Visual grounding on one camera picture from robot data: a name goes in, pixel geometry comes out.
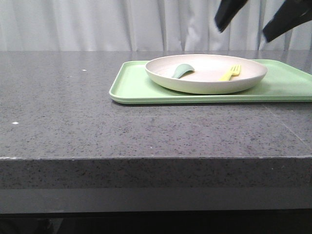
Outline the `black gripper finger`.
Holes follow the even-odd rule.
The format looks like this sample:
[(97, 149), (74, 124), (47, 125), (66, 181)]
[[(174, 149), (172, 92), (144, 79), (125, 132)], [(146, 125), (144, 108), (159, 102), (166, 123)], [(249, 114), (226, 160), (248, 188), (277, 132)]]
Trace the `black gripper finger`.
[(214, 17), (218, 31), (222, 33), (247, 0), (222, 0)]
[(285, 0), (263, 29), (266, 42), (312, 20), (311, 0)]

